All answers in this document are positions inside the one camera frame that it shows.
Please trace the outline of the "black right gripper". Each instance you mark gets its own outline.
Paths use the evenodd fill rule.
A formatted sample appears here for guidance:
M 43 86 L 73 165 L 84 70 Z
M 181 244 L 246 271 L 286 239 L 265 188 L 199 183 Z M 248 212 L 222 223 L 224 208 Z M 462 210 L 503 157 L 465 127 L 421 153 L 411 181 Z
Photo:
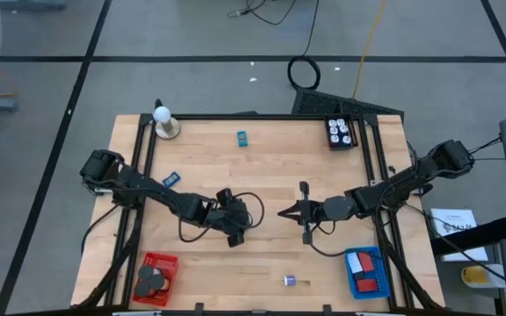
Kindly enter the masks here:
M 358 210 L 353 197 L 334 196 L 326 198 L 323 202 L 309 200 L 309 185 L 307 182 L 300 182 L 300 192 L 302 193 L 302 199 L 278 212 L 278 215 L 303 226 L 302 242 L 306 245 L 311 244 L 313 241 L 311 225 L 317 227 L 323 221 L 347 220 L 354 216 Z

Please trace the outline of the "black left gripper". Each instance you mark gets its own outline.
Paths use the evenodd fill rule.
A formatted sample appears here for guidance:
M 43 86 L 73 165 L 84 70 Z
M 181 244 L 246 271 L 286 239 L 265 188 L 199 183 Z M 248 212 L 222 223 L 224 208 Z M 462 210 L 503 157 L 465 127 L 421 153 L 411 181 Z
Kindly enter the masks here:
M 237 247 L 244 243 L 245 231 L 254 226 L 253 217 L 247 204 L 234 196 L 229 188 L 219 191 L 216 197 L 220 206 L 218 211 L 222 214 L 222 232 L 228 236 L 228 245 Z

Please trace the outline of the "red rectangular box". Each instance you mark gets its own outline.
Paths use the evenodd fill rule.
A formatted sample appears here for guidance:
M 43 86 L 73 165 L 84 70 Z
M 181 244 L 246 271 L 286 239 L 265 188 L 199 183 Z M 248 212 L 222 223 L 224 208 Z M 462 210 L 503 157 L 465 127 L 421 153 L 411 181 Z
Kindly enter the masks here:
M 366 252 L 358 252 L 358 259 L 361 265 L 361 268 L 364 272 L 374 271 L 374 264 L 372 261 L 372 256 Z
M 356 286 L 360 293 L 375 292 L 379 289 L 377 281 L 373 278 L 358 279 Z

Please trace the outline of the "orange sand hourglass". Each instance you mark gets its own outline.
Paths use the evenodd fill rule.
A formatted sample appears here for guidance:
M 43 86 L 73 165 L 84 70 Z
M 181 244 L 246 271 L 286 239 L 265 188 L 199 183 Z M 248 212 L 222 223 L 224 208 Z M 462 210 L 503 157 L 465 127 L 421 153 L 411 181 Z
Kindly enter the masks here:
M 162 274 L 155 274 L 148 280 L 148 285 L 153 291 L 167 291 L 170 288 L 170 280 Z

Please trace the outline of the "red plastic basket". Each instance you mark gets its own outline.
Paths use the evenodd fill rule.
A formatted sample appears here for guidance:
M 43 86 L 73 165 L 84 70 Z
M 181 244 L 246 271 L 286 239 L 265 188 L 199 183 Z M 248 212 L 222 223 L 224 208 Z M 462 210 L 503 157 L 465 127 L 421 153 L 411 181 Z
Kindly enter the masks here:
M 166 255 L 161 253 L 146 253 L 142 265 L 145 264 L 152 265 L 160 269 L 162 275 L 166 276 L 170 280 L 170 288 L 167 291 L 152 290 L 153 294 L 146 298 L 138 298 L 133 294 L 133 301 L 148 305 L 166 307 L 169 303 L 177 277 L 178 258 L 173 255 Z M 138 271 L 137 271 L 136 284 L 139 281 L 140 280 L 138 279 Z

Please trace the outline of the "black plastic basket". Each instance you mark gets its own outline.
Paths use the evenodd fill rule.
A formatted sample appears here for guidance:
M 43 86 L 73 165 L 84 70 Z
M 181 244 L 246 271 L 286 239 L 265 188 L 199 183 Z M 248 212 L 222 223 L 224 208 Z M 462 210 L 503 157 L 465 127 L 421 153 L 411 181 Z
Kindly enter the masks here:
M 329 131 L 329 129 L 331 128 L 331 127 L 329 127 L 329 121 L 331 119 L 334 119 L 335 121 L 337 119 L 344 119 L 346 126 L 349 127 L 349 132 L 340 133 L 339 126 L 336 126 L 336 128 L 338 129 L 338 134 L 335 134 L 335 135 L 337 135 L 340 139 L 338 143 L 332 143 L 330 141 L 330 136 L 332 134 Z M 325 120 L 325 128 L 326 128 L 326 133 L 327 133 L 327 141 L 328 141 L 330 150 L 332 150 L 332 151 L 349 150 L 351 148 L 358 146 L 358 138 L 356 135 L 356 129 L 353 124 L 353 119 L 351 118 L 350 115 L 348 115 L 348 114 L 333 114 L 333 115 L 325 116 L 324 120 Z M 345 135 L 348 135 L 351 137 L 351 144 L 350 145 L 343 144 L 343 136 L 345 136 Z

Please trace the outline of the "blue plastic basket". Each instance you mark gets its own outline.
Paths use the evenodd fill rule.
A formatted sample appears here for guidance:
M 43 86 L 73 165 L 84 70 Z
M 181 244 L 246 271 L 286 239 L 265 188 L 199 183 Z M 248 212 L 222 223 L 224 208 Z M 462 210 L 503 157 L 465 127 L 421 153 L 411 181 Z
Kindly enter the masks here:
M 365 272 L 366 278 L 373 278 L 377 281 L 379 289 L 375 292 L 367 292 L 360 293 L 357 291 L 356 280 L 353 279 L 351 269 L 347 263 L 346 255 L 351 252 L 366 252 L 372 256 L 372 261 L 374 264 L 374 271 Z M 346 250 L 346 254 L 344 255 L 345 265 L 347 269 L 347 279 L 349 281 L 349 286 L 351 288 L 352 297 L 355 300 L 367 300 L 367 299 L 377 299 L 377 298 L 389 298 L 390 297 L 390 289 L 387 278 L 386 269 L 383 263 L 383 256 L 378 247 L 365 247 L 365 248 L 348 248 Z

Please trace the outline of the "white bulb on wooden base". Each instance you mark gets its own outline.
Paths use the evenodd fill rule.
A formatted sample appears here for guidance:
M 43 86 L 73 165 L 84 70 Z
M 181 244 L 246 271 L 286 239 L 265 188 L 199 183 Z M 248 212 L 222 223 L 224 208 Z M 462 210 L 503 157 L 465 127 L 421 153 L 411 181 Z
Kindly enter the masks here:
M 155 121 L 155 133 L 164 140 L 177 137 L 181 131 L 180 123 L 171 115 L 170 110 L 165 106 L 157 107 L 153 112 Z

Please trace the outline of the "white booklet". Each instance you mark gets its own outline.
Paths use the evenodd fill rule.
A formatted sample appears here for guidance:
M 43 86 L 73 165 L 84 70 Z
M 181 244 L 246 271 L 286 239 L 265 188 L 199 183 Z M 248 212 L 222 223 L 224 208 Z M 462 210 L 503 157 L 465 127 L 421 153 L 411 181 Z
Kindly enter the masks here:
M 432 208 L 430 216 L 435 232 L 444 237 L 477 226 L 472 210 Z M 465 254 L 477 262 L 488 262 L 488 254 L 484 247 L 466 250 Z M 458 251 L 453 254 L 441 255 L 440 258 L 442 262 L 470 262 L 465 255 Z

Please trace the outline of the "black beam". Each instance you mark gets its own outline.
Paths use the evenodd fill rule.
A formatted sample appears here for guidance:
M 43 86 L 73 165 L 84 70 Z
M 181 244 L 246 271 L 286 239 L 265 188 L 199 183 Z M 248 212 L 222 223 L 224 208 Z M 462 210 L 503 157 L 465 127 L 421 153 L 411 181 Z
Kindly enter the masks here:
M 438 236 L 431 241 L 431 247 L 434 255 L 448 255 L 503 240 L 506 240 L 506 217 L 445 237 Z

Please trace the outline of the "black aluminium table frame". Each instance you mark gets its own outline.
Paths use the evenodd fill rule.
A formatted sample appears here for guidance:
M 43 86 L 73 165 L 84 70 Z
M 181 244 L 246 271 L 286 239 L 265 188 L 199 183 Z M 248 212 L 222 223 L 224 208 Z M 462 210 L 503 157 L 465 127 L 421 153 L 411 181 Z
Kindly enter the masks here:
M 302 242 L 301 228 L 278 212 L 300 196 L 300 182 L 310 186 L 314 200 L 366 185 L 383 173 L 410 164 L 401 119 L 380 115 L 365 129 L 367 141 L 346 151 L 332 151 L 320 117 L 291 115 L 181 116 L 181 133 L 174 140 L 150 142 L 148 128 L 136 115 L 116 118 L 111 150 L 130 157 L 141 146 L 140 168 L 161 179 L 177 172 L 177 189 L 213 196 L 223 188 L 244 195 L 261 225 L 230 248 L 222 233 L 201 233 L 183 226 L 163 206 L 149 201 L 135 264 L 148 252 L 174 255 L 178 273 L 169 308 L 190 310 L 203 303 L 209 310 L 282 311 L 293 306 L 320 311 L 385 311 L 387 299 L 355 300 L 338 252 L 372 246 L 376 234 L 370 219 L 327 224 L 314 235 L 314 245 Z M 239 147 L 237 132 L 245 131 L 248 146 Z M 297 284 L 286 287 L 283 277 Z

